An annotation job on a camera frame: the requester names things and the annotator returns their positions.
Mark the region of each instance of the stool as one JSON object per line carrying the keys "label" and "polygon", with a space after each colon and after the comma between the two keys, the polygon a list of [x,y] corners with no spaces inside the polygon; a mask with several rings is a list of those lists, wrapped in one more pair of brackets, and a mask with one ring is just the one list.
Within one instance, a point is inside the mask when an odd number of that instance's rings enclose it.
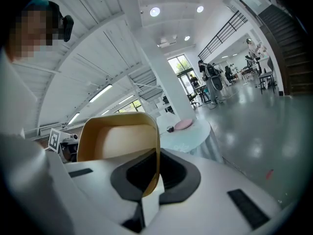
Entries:
{"label": "stool", "polygon": [[273,72],[270,71],[270,72],[266,72],[264,73],[263,75],[260,75],[259,76],[259,79],[260,79],[260,87],[261,87],[261,94],[263,94],[262,92],[262,89],[264,89],[264,87],[262,87],[263,85],[263,79],[265,78],[268,78],[270,77],[271,81],[272,81],[272,85],[273,85],[273,91],[274,91],[274,94],[275,94],[275,82],[274,82],[274,77],[273,77]]}

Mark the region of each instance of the fluorescent light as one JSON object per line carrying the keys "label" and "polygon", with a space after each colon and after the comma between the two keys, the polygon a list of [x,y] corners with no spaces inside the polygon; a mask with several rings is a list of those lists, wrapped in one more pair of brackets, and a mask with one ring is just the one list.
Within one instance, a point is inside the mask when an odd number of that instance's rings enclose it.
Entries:
{"label": "fluorescent light", "polygon": [[202,12],[202,11],[203,11],[203,6],[199,6],[199,7],[197,8],[197,12],[200,13],[200,12]]}
{"label": "fluorescent light", "polygon": [[90,99],[89,102],[90,103],[94,102],[99,96],[101,96],[104,92],[106,92],[111,87],[112,87],[112,84],[107,85],[98,94],[96,94],[92,99]]}
{"label": "fluorescent light", "polygon": [[75,116],[70,120],[68,124],[71,124],[75,120],[75,118],[78,117],[78,115],[79,115],[79,112],[75,114]]}
{"label": "fluorescent light", "polygon": [[129,96],[128,98],[124,99],[123,101],[119,102],[118,104],[125,102],[126,100],[130,99],[132,96],[134,96],[134,95]]}
{"label": "fluorescent light", "polygon": [[104,115],[105,113],[107,113],[108,111],[110,111],[110,110],[106,110],[104,113],[102,113],[101,115]]}
{"label": "fluorescent light", "polygon": [[158,7],[154,7],[150,10],[150,15],[152,17],[156,17],[158,14],[160,14],[160,9]]}

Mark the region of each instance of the black railing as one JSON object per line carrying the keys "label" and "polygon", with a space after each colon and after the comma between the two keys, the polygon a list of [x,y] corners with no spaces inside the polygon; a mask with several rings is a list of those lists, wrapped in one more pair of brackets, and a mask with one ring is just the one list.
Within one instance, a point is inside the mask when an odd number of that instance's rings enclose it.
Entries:
{"label": "black railing", "polygon": [[221,30],[213,37],[208,45],[198,55],[202,60],[207,58],[213,51],[215,51],[227,38],[235,33],[248,20],[237,11],[228,22],[221,28]]}

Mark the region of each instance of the staircase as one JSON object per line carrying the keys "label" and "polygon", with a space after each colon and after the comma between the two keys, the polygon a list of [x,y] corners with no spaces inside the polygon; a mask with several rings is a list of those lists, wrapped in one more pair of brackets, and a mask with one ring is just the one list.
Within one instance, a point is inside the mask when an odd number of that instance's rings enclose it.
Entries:
{"label": "staircase", "polygon": [[307,34],[297,21],[274,5],[258,16],[278,44],[278,51],[281,51],[282,55],[278,56],[282,56],[281,63],[285,67],[279,65],[279,68],[286,78],[283,81],[284,88],[287,88],[285,94],[313,94],[313,69]]}

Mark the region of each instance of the recessed ceiling light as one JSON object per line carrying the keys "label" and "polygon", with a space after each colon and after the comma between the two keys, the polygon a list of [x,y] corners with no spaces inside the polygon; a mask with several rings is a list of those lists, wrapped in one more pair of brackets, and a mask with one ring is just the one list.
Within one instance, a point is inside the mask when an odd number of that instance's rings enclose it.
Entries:
{"label": "recessed ceiling light", "polygon": [[109,110],[106,110],[104,113],[102,113],[101,115],[104,115],[105,113],[107,113]]}
{"label": "recessed ceiling light", "polygon": [[150,15],[152,17],[156,17],[158,14],[160,14],[160,9],[158,7],[154,7],[150,10]]}
{"label": "recessed ceiling light", "polygon": [[73,123],[73,121],[75,120],[75,118],[77,118],[79,115],[79,112],[75,114],[75,116],[70,120],[70,122],[68,124]]}
{"label": "recessed ceiling light", "polygon": [[198,12],[198,13],[202,12],[203,10],[204,10],[204,7],[203,7],[203,6],[199,6],[199,7],[197,8],[197,12]]}
{"label": "recessed ceiling light", "polygon": [[126,99],[120,101],[118,104],[121,104],[121,103],[125,102],[126,100],[130,99],[132,96],[134,96],[134,95],[131,95],[131,96],[129,96],[128,98],[126,98]]}
{"label": "recessed ceiling light", "polygon": [[96,94],[92,99],[89,100],[89,103],[94,102],[99,96],[101,96],[104,92],[106,92],[109,88],[112,87],[112,84],[108,84],[105,88],[103,88],[98,94]]}

